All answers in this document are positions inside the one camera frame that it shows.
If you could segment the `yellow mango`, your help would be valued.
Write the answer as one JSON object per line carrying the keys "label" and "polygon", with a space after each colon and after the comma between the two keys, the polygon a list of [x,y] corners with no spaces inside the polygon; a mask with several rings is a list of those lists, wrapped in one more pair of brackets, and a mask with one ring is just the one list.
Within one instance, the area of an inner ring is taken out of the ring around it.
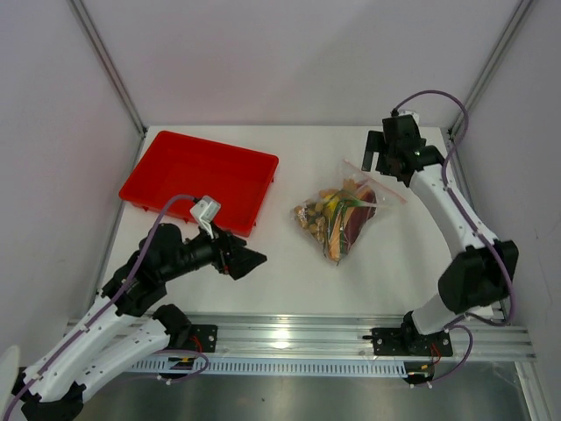
{"label": "yellow mango", "polygon": [[324,204],[323,204],[323,211],[326,214],[332,214],[336,210],[339,202],[340,202],[339,194],[333,194],[325,197]]}

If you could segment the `longan bunch with leaves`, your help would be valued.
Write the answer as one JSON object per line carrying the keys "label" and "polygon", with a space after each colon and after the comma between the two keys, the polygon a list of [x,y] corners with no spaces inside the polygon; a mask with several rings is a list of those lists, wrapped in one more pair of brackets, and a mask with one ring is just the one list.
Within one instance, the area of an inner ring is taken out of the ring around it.
{"label": "longan bunch with leaves", "polygon": [[[332,214],[323,211],[325,197],[339,194],[340,202]],[[362,225],[372,216],[361,203],[376,199],[365,183],[344,178],[340,187],[320,189],[314,196],[297,204],[292,214],[297,224],[311,236],[332,260],[340,260],[356,241]]]}

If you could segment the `clear zip bag pink dots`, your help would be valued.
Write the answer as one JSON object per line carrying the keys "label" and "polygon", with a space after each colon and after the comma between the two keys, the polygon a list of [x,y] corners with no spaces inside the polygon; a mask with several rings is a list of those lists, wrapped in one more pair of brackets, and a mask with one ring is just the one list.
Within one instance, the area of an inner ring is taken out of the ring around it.
{"label": "clear zip bag pink dots", "polygon": [[337,265],[350,254],[374,219],[388,217],[406,202],[393,189],[342,160],[334,182],[298,203],[290,217],[324,258]]}

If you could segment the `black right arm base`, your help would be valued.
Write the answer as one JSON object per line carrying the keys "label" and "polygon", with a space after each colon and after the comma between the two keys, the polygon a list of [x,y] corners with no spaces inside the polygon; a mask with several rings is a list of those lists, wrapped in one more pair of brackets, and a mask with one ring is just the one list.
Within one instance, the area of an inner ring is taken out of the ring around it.
{"label": "black right arm base", "polygon": [[376,356],[451,357],[453,349],[450,334],[440,330],[424,335],[415,328],[412,311],[408,312],[399,327],[375,327],[362,337],[369,341]]}

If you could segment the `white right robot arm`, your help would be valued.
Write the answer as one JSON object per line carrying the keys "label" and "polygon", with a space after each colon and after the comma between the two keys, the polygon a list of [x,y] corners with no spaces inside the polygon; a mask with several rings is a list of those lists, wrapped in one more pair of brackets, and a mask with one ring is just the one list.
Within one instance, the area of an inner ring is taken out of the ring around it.
{"label": "white right robot arm", "polygon": [[421,353],[432,338],[478,310],[514,297],[513,278],[519,251],[481,221],[448,173],[449,158],[428,144],[411,115],[393,112],[379,131],[367,135],[365,169],[375,168],[402,182],[423,203],[451,254],[437,282],[437,293],[408,312],[397,339],[409,353]]}

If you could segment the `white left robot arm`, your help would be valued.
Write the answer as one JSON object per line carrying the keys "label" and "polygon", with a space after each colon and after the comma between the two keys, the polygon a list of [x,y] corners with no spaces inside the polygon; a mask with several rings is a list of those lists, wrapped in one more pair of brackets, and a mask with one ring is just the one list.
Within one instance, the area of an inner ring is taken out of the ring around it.
{"label": "white left robot arm", "polygon": [[19,371],[8,419],[17,403],[28,420],[73,420],[101,388],[134,363],[163,351],[202,357],[193,325],[174,304],[160,306],[134,333],[113,339],[167,294],[167,283],[213,267],[238,280],[267,257],[216,225],[184,239],[174,224],[156,224],[138,250],[103,286],[86,315],[47,355]]}

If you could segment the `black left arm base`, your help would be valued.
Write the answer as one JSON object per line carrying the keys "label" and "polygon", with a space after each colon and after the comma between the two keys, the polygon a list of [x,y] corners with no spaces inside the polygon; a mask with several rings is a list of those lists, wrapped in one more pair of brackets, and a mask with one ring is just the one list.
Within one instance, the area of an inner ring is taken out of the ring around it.
{"label": "black left arm base", "polygon": [[169,337],[167,349],[214,353],[217,346],[218,326],[194,324],[173,304],[160,306],[153,319],[158,320]]}

